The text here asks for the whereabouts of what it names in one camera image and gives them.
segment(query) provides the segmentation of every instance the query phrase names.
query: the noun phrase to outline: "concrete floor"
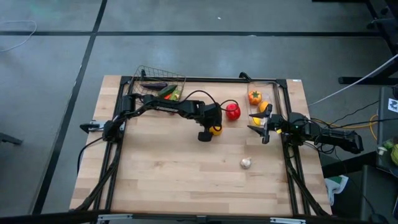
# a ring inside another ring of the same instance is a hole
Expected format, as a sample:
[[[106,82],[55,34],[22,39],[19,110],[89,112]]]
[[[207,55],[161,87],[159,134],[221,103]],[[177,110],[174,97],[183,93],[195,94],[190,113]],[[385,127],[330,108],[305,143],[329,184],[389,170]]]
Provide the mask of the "concrete floor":
[[[0,21],[35,20],[38,30],[91,31],[100,0],[0,0]],[[108,1],[100,31],[264,31],[368,32],[365,4],[288,1]],[[31,26],[0,25],[0,30]],[[24,37],[1,36],[0,49]],[[0,216],[23,215],[32,203],[79,71],[89,37],[33,36],[0,53],[0,131],[24,140],[0,144]],[[147,65],[194,77],[302,79],[312,103],[342,88],[340,76],[361,77],[391,53],[379,37],[118,36],[95,40],[44,210],[69,208],[76,181],[78,151],[104,75],[132,75]],[[310,108],[311,116],[333,121],[378,99],[379,86],[354,86]],[[372,106],[341,123],[366,121]],[[366,151],[376,143],[359,130]],[[339,151],[341,158],[353,155]]]

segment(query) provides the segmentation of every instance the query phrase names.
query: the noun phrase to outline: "white garlic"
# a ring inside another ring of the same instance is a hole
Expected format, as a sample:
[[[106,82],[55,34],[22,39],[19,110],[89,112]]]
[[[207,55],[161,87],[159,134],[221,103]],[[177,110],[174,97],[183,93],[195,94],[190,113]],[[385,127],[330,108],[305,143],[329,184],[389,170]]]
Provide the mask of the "white garlic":
[[[243,169],[248,169],[248,168],[250,168],[250,166],[251,166],[251,157],[242,159],[242,161],[241,161],[241,167],[242,167]]]

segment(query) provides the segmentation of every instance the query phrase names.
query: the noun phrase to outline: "metal wire basket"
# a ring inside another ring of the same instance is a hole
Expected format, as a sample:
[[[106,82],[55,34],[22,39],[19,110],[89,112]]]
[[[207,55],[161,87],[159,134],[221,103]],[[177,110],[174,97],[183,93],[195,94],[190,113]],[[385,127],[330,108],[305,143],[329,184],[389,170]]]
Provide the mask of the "metal wire basket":
[[[142,95],[151,94],[157,96],[157,91],[145,88],[141,86],[141,84],[166,82],[167,85],[177,85],[176,90],[180,90],[182,94],[186,79],[187,78],[184,75],[141,65],[137,68],[136,73],[132,77],[132,88],[130,93],[139,93]]]

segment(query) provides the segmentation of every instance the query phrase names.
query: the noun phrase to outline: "white cable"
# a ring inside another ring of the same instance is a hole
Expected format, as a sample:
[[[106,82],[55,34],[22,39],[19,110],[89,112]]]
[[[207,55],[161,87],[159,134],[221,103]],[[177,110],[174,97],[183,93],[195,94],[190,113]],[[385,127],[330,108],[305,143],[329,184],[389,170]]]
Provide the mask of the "white cable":
[[[31,36],[36,32],[36,30],[37,30],[37,24],[36,24],[35,21],[5,21],[5,22],[0,22],[0,24],[17,23],[17,22],[33,22],[33,23],[35,24],[35,29],[33,30],[33,32],[31,32],[31,33],[29,34],[29,36],[26,38],[26,40],[24,40],[22,43],[17,44],[17,45],[15,45],[15,46],[13,46],[13,47],[10,47],[10,48],[8,48],[8,49],[6,49],[6,50],[0,50],[0,52],[7,52],[7,51],[12,50],[12,49],[14,49],[14,48],[16,48],[16,47],[21,46],[22,44],[26,43],[26,42],[30,39],[30,37],[31,37]]]
[[[351,85],[349,85],[349,86],[346,86],[346,87],[342,88],[341,90],[338,90],[337,92],[332,93],[332,94],[330,94],[330,95],[328,95],[328,96],[326,96],[326,97],[324,97],[324,98],[322,98],[322,99],[320,99],[320,100],[318,100],[318,101],[316,101],[316,102],[314,102],[314,103],[309,104],[309,106],[315,105],[315,104],[317,104],[317,103],[319,103],[319,102],[321,102],[321,101],[323,101],[323,100],[325,100],[325,99],[327,99],[327,98],[329,98],[329,97],[331,97],[331,96],[334,96],[334,95],[336,95],[337,93],[339,93],[339,92],[341,92],[341,91],[344,91],[344,90],[348,89],[349,87],[351,87],[351,86],[353,86],[353,85],[359,83],[360,81],[364,80],[365,78],[367,78],[367,77],[369,77],[369,76],[371,76],[371,75],[374,75],[375,73],[379,73],[380,70],[382,69],[382,67],[386,66],[388,63],[392,62],[392,61],[395,60],[397,57],[398,57],[398,55],[393,56],[393,57],[390,58],[390,60],[388,60],[386,63],[382,64],[380,67],[378,67],[377,69],[375,69],[373,72],[371,72],[371,73],[365,75],[365,76],[364,76],[363,78],[361,78],[360,80],[358,80],[358,81],[354,82],[353,84],[351,84]]]

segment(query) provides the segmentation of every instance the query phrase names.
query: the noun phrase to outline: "wooden table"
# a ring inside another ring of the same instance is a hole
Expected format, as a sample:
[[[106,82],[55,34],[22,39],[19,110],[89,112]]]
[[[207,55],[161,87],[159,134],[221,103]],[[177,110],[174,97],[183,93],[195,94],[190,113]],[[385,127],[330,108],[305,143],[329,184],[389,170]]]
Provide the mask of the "wooden table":
[[[121,76],[105,76],[93,119],[112,118]],[[309,117],[303,85],[287,80],[292,111]],[[173,213],[195,215],[289,216],[292,214],[280,136],[271,132],[269,144],[247,128],[248,90],[263,92],[275,102],[272,85],[186,82],[182,98],[205,90],[222,102],[236,100],[241,117],[230,122],[223,115],[223,133],[211,142],[197,140],[203,128],[193,120],[162,111],[147,111],[127,122],[111,211],[115,213]],[[282,107],[284,96],[280,91]],[[192,100],[211,100],[202,93]],[[87,142],[101,136],[90,133]],[[106,143],[89,147],[83,156],[70,208],[76,208],[97,184]],[[325,211],[331,213],[318,152],[300,147],[305,182]],[[248,170],[241,159],[252,158]],[[107,186],[100,208],[104,207]],[[296,186],[299,211],[303,211]]]

